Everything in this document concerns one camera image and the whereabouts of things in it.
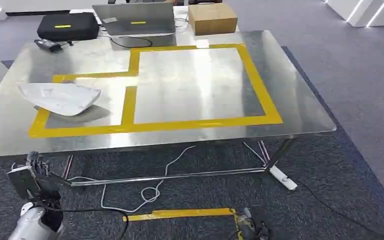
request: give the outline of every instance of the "white wall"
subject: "white wall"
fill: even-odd
[[[91,9],[95,4],[107,4],[108,0],[0,0],[6,13],[61,11],[71,9]]]

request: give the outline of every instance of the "stainless steel table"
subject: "stainless steel table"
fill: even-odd
[[[267,138],[287,139],[282,151],[290,139],[336,130],[269,31],[183,32],[154,46],[129,50],[99,37],[52,54],[26,45],[0,84],[0,157]],[[52,80],[102,94],[85,113],[64,117],[37,111],[18,92]]]

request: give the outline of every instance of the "cable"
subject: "cable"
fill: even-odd
[[[227,240],[232,240],[233,237],[236,237],[236,235],[239,233],[239,230],[236,230],[234,232],[232,232],[229,237],[227,238]]]
[[[245,142],[243,142],[243,144],[244,144],[247,148],[249,148],[249,149],[250,149],[250,150],[251,150],[251,151],[252,151],[252,152],[253,152],[253,153],[260,159],[260,160],[262,160],[262,157],[261,157],[260,155],[258,155],[258,154],[257,154],[257,153],[256,153],[256,152],[255,152],[255,151],[248,145],[248,144],[246,144]],[[264,146],[264,144],[262,144],[262,146],[263,146],[263,148],[264,148],[264,152],[267,154],[266,147]],[[368,228],[368,227],[365,226],[364,224],[362,224],[362,223],[360,223],[360,222],[358,222],[358,221],[352,219],[351,217],[345,215],[344,213],[339,212],[339,211],[337,211],[337,210],[331,208],[331,207],[328,206],[326,203],[324,203],[322,200],[320,200],[320,198],[318,198],[318,197],[314,194],[314,192],[313,192],[307,185],[305,185],[304,183],[302,183],[302,182],[299,181],[299,180],[295,180],[295,181],[296,181],[297,183],[301,184],[302,186],[304,186],[304,187],[311,193],[311,195],[312,195],[312,196],[313,196],[319,203],[321,203],[323,206],[325,206],[326,208],[328,208],[332,213],[337,214],[337,215],[339,215],[339,216],[341,216],[341,217],[343,217],[343,218],[345,218],[345,219],[347,219],[347,220],[349,220],[349,221],[351,221],[351,222],[353,222],[353,223],[359,225],[360,227],[366,229],[368,232],[373,233],[373,234],[377,235],[378,237],[381,237],[381,238],[384,239],[384,235],[383,235],[383,234],[380,234],[380,233],[378,233],[378,232],[376,232],[376,231],[374,231],[374,230]]]
[[[123,239],[123,237],[126,234],[127,228],[129,227],[129,216],[124,211],[121,211],[121,210],[105,209],[105,208],[58,209],[58,208],[53,208],[53,207],[47,206],[47,205],[45,205],[45,204],[43,204],[42,202],[39,202],[39,201],[37,201],[36,203],[37,203],[38,206],[40,206],[40,207],[42,207],[44,209],[47,209],[47,210],[50,210],[50,211],[55,211],[55,212],[63,212],[63,213],[86,213],[86,212],[117,212],[117,213],[120,213],[126,219],[123,231],[121,232],[121,235],[119,237],[120,240]]]
[[[384,239],[384,235],[383,235],[383,234],[378,233],[378,232],[376,232],[376,231],[374,231],[374,230],[368,228],[368,227],[365,226],[364,224],[362,224],[362,223],[360,223],[360,222],[358,222],[358,221],[352,219],[351,217],[345,215],[344,213],[339,212],[339,211],[333,209],[332,207],[328,206],[328,205],[327,205],[326,203],[324,203],[320,198],[318,198],[318,197],[314,194],[314,192],[313,192],[307,185],[305,185],[304,183],[302,183],[302,182],[299,181],[299,180],[295,180],[295,181],[298,182],[298,183],[300,183],[304,188],[306,188],[306,189],[311,193],[311,195],[312,195],[312,196],[313,196],[319,203],[321,203],[323,206],[325,206],[326,208],[328,208],[332,213],[337,214],[337,215],[339,215],[339,216],[341,216],[341,217],[343,217],[343,218],[345,218],[345,219],[347,219],[347,220],[349,220],[349,221],[351,221],[351,222],[353,222],[353,223],[359,225],[360,227],[366,229],[368,232],[373,233],[373,234],[377,235],[378,237],[381,237],[381,238]]]
[[[146,45],[146,46],[124,46],[124,45],[122,45],[122,44],[120,44],[120,43],[118,43],[118,42],[115,42],[114,39],[113,39],[112,37],[110,37],[110,36],[98,35],[98,37],[109,38],[109,40],[110,40],[111,42],[113,42],[114,44],[116,44],[116,45],[118,45],[118,46],[120,46],[120,47],[123,47],[123,48],[127,48],[127,49],[148,48],[148,47],[151,47],[151,46],[153,45],[153,42],[152,42],[151,40],[146,39],[146,38],[144,38],[144,37],[137,37],[137,36],[121,36],[121,37],[119,37],[119,38],[120,38],[120,39],[121,39],[121,38],[131,38],[131,39],[141,39],[141,40],[145,40],[145,41],[148,41],[148,42],[149,42],[149,44]]]
[[[165,174],[164,174],[164,176],[167,176],[168,171],[169,171],[169,166],[170,166],[170,165],[174,164],[177,160],[179,160],[187,150],[192,149],[192,148],[194,148],[194,147],[195,147],[195,146],[190,146],[190,147],[185,148],[185,149],[180,153],[180,155],[179,155],[176,159],[174,159],[173,161],[171,161],[170,163],[168,163],[167,165],[165,165]],[[68,180],[68,181],[71,181],[71,180],[74,180],[74,179],[86,179],[86,180],[90,180],[90,181],[97,181],[96,179],[93,179],[93,178],[90,178],[90,177],[85,177],[85,176],[76,176],[76,177],[73,177],[73,178],[70,178],[70,179],[67,179],[67,180]],[[105,192],[106,192],[106,190],[107,190],[107,185],[105,184],[105,185],[103,186],[103,191],[102,191],[102,195],[101,195],[101,198],[100,198],[100,206],[101,206],[101,208],[103,208],[103,209],[111,209],[111,210],[118,210],[118,211],[122,211],[122,212],[126,212],[126,213],[134,213],[134,212],[136,212],[137,210],[139,210],[140,208],[142,208],[145,204],[147,204],[147,203],[153,203],[153,202],[155,202],[155,201],[158,199],[158,197],[159,197],[160,194],[161,194],[161,193],[160,193],[160,190],[158,190],[158,188],[160,187],[160,185],[161,185],[163,182],[164,182],[164,180],[161,180],[161,181],[156,185],[156,187],[151,187],[151,186],[149,186],[149,187],[145,187],[145,188],[143,188],[143,189],[140,191],[140,195],[142,196],[143,203],[140,204],[138,207],[136,207],[136,208],[133,209],[133,210],[127,210],[127,209],[122,209],[122,208],[118,208],[118,207],[111,207],[111,206],[104,206],[104,197],[105,197]],[[144,192],[145,192],[146,190],[154,190],[154,191],[155,191],[155,196],[153,196],[153,197],[147,199],[147,198],[145,197],[145,195],[144,195]]]

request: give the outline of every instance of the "black cable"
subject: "black cable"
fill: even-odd
[[[149,39],[146,39],[146,38],[143,38],[143,37],[137,37],[137,36],[121,36],[119,37],[120,39],[121,38],[131,38],[131,39],[141,39],[141,40],[146,40],[149,42],[149,45],[146,45],[146,46],[124,46],[118,42],[115,42],[114,39],[110,36],[104,36],[104,35],[98,35],[98,37],[104,37],[104,38],[109,38],[109,40],[111,42],[113,42],[114,44],[120,46],[120,47],[123,47],[123,48],[127,48],[127,49],[139,49],[139,48],[148,48],[148,47],[151,47],[153,45],[153,42]]]
[[[186,18],[176,17],[175,20],[177,20],[177,21],[181,21],[181,22],[185,22],[185,23],[189,23],[189,20],[186,19]]]
[[[236,230],[236,231],[232,232],[229,235],[229,237],[227,238],[227,240],[232,240],[232,238],[235,237],[238,233],[239,233],[239,230]]]
[[[50,211],[55,211],[55,212],[63,212],[63,213],[86,213],[86,212],[117,212],[117,213],[120,213],[126,219],[123,231],[121,232],[121,235],[119,237],[120,240],[123,239],[123,237],[125,236],[127,228],[129,226],[129,216],[124,211],[117,210],[117,209],[108,209],[108,208],[58,209],[58,208],[53,208],[53,207],[47,206],[47,205],[45,205],[39,201],[37,201],[36,203],[38,206],[40,206],[44,209],[47,209]]]
[[[345,219],[347,219],[347,220],[349,220],[349,221],[351,221],[351,222],[353,222],[353,223],[359,225],[360,227],[366,229],[368,232],[373,233],[373,234],[377,235],[378,237],[381,237],[381,238],[384,239],[384,235],[383,235],[383,234],[378,233],[378,232],[376,232],[376,231],[374,231],[374,230],[368,228],[368,227],[365,226],[364,224],[362,224],[362,223],[360,223],[360,222],[358,222],[358,221],[352,219],[351,217],[345,215],[344,213],[339,212],[339,211],[337,211],[337,210],[331,208],[331,207],[328,206],[326,203],[324,203],[322,200],[320,200],[320,199],[314,194],[314,192],[313,192],[307,185],[305,185],[304,183],[302,183],[302,182],[299,181],[299,180],[295,180],[295,181],[296,181],[297,183],[301,184],[302,186],[304,186],[304,188],[306,188],[306,189],[311,193],[311,195],[312,195],[312,196],[313,196],[319,203],[321,203],[323,206],[325,206],[325,207],[328,208],[330,211],[332,211],[332,213],[337,214],[337,215],[339,215],[339,216],[341,216],[341,217],[343,217],[343,218],[345,218]]]

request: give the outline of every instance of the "gray carpet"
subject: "gray carpet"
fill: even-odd
[[[288,49],[285,51],[300,70]],[[278,144],[278,141],[266,141],[269,151]],[[182,150],[183,147],[176,147],[75,156],[70,174],[92,178],[161,175],[165,165]],[[52,158],[51,162],[54,171],[62,171],[64,158]],[[8,237],[14,228],[22,205],[5,176],[10,165],[11,162],[0,161],[0,239]],[[179,174],[259,165],[259,160],[241,143],[199,144],[188,150],[169,172]],[[310,187],[330,207],[384,235],[384,189],[342,126],[338,125],[333,135],[299,139],[278,167]],[[154,185],[155,182],[111,185],[105,204],[132,209],[142,202],[140,190]],[[74,191],[63,188],[63,207],[98,207],[102,188],[91,186]],[[156,209],[259,206],[266,223],[273,228],[275,240],[382,239],[332,213],[301,184],[295,191],[288,191],[266,174],[166,180],[160,190],[159,199],[138,213]],[[64,240],[115,239],[121,230],[120,218],[105,213],[68,213],[65,224]],[[125,239],[218,240],[227,239],[234,229],[231,217],[150,220],[132,222]]]

